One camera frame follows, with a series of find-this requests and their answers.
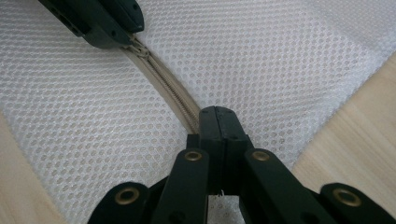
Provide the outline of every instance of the black plastic part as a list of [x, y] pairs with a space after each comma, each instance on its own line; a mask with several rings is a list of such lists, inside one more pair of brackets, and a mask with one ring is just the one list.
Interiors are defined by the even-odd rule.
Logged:
[[[265, 161], [253, 157], [254, 152], [265, 153]], [[251, 149], [244, 155], [246, 170], [241, 200], [244, 204], [257, 201], [271, 223], [306, 224], [337, 223], [320, 203], [292, 175], [288, 168], [270, 151]], [[243, 214], [247, 220], [254, 215]]]
[[219, 129], [216, 108], [210, 106], [199, 113], [199, 135], [201, 150], [210, 155], [209, 193], [221, 194], [224, 163], [224, 142]]
[[[201, 110], [199, 120], [199, 147], [210, 156], [210, 194], [238, 195], [243, 155], [253, 148], [249, 137], [238, 117], [228, 108], [207, 107]], [[196, 143], [197, 137], [189, 138], [188, 143]]]
[[[123, 189], [137, 189], [137, 199], [127, 204], [117, 203], [117, 194]], [[146, 223], [146, 203], [149, 199], [149, 189], [139, 183], [127, 182], [111, 189], [93, 211], [88, 224], [140, 224]]]
[[[253, 147], [235, 113], [227, 108], [203, 109], [200, 134], [189, 134], [186, 148], [177, 155], [171, 174], [151, 188], [126, 183], [112, 189], [89, 223], [204, 224], [207, 195], [224, 189], [226, 195], [239, 195], [247, 224], [396, 224], [384, 209], [350, 186], [330, 184], [320, 194], [304, 188], [275, 154]], [[194, 156], [186, 158], [191, 152]], [[115, 204], [114, 195], [128, 185], [141, 189], [142, 201], [129, 207]], [[359, 206], [350, 205], [356, 198]]]
[[325, 185], [320, 190], [318, 199], [340, 223], [396, 223], [382, 207], [348, 185], [339, 183]]
[[[189, 161], [190, 153], [201, 156]], [[186, 149], [178, 153], [150, 223], [206, 223], [208, 173], [209, 156], [204, 151]]]
[[39, 0], [76, 36], [100, 49], [132, 45], [130, 35], [144, 30], [135, 0]]

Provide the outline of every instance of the screw hole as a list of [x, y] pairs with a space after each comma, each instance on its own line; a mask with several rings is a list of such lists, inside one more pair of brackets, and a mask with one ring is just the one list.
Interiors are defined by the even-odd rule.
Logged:
[[190, 151], [184, 155], [184, 158], [188, 161], [198, 161], [202, 158], [202, 154], [196, 151]]
[[312, 213], [301, 213], [301, 220], [307, 224], [318, 224], [319, 219]]
[[268, 161], [270, 159], [270, 156], [263, 151], [255, 151], [251, 155], [258, 161]]
[[116, 194], [115, 201], [117, 204], [126, 205], [133, 203], [137, 198], [139, 198], [139, 190], [136, 188], [125, 188]]
[[332, 191], [332, 195], [340, 203], [346, 204], [351, 207], [361, 206], [361, 199], [358, 197], [358, 195], [352, 193], [347, 189], [335, 189]]

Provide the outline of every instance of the wooden table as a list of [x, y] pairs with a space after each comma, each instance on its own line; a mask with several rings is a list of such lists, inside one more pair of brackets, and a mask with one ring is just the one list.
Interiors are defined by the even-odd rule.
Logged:
[[[65, 223], [0, 114], [0, 223]], [[316, 134], [293, 173], [318, 191], [342, 182], [396, 217], [396, 55]]]

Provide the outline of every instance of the black clamp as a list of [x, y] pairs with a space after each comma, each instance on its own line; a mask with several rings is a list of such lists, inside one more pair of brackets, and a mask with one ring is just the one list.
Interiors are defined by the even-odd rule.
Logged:
[[362, 192], [344, 184], [306, 189], [272, 152], [254, 148], [235, 113], [200, 112], [200, 133], [189, 134], [168, 177], [151, 188], [113, 188], [89, 224], [204, 224], [208, 195], [237, 195], [246, 223], [396, 223]]
[[131, 35], [145, 28], [135, 0], [39, 0], [73, 34], [100, 49], [133, 44]]

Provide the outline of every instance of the white mesh fabric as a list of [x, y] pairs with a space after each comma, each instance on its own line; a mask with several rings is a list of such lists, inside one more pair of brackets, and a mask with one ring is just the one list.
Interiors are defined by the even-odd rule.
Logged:
[[0, 108], [67, 222], [119, 183], [169, 173], [187, 133], [120, 50], [75, 38], [37, 1], [1, 1], [0, 24]]
[[[223, 105], [289, 167], [396, 50], [393, 1], [142, 0], [139, 38], [201, 106]], [[186, 133], [118, 50], [74, 37], [36, 1], [0, 3], [0, 108], [70, 223], [126, 180], [169, 172]], [[211, 198], [209, 223], [241, 223]]]
[[390, 0], [139, 4], [146, 20], [140, 39], [198, 105], [235, 110], [255, 147], [289, 167], [396, 50]]

